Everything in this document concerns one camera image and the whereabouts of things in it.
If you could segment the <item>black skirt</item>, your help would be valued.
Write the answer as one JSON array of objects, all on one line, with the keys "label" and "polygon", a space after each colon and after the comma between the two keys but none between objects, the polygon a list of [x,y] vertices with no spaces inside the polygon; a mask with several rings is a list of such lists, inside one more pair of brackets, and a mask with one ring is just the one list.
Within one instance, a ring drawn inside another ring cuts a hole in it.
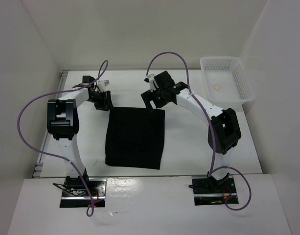
[{"label": "black skirt", "polygon": [[159,170],[164,137],[164,110],[115,107],[109,114],[105,164]]}]

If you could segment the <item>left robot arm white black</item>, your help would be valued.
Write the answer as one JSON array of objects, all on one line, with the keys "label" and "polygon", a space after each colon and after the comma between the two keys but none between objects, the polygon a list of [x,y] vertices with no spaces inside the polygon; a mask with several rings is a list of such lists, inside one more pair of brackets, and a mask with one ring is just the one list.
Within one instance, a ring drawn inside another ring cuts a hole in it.
[{"label": "left robot arm white black", "polygon": [[91,184],[82,163],[77,144],[80,121],[77,108],[84,102],[91,102],[98,110],[112,109],[111,92],[106,89],[109,80],[96,80],[85,75],[82,83],[58,99],[47,102],[47,131],[57,141],[66,158],[67,176],[64,187],[73,189],[78,195],[86,195]]}]

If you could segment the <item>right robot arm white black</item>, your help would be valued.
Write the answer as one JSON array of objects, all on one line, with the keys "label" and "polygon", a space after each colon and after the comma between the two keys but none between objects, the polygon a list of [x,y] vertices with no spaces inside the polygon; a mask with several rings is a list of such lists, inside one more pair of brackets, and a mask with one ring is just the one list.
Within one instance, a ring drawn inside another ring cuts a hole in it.
[{"label": "right robot arm white black", "polygon": [[162,108],[172,102],[181,106],[200,120],[208,128],[208,144],[212,149],[211,166],[207,173],[208,188],[219,192],[229,177],[234,148],[241,139],[241,131],[234,109],[223,109],[197,95],[184,82],[175,83],[167,71],[158,75],[146,75],[149,90],[141,94],[145,107],[149,110]]}]

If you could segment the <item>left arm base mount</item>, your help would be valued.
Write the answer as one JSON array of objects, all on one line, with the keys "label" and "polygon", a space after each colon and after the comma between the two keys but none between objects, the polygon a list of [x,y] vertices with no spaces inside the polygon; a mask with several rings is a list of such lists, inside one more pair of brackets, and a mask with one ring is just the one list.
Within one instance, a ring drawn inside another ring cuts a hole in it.
[{"label": "left arm base mount", "polygon": [[[105,207],[106,179],[85,179],[93,198],[95,208]],[[91,206],[91,198],[80,178],[66,177],[64,183],[53,183],[61,190],[60,208],[87,208]]]}]

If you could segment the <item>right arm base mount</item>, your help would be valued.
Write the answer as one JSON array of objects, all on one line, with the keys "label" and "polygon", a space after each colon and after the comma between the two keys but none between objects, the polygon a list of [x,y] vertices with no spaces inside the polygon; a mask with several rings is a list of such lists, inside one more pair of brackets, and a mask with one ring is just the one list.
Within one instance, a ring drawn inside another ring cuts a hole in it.
[{"label": "right arm base mount", "polygon": [[223,205],[227,199],[227,204],[239,203],[234,179],[229,174],[219,181],[212,176],[192,177],[191,180],[188,187],[193,190],[196,206]]}]

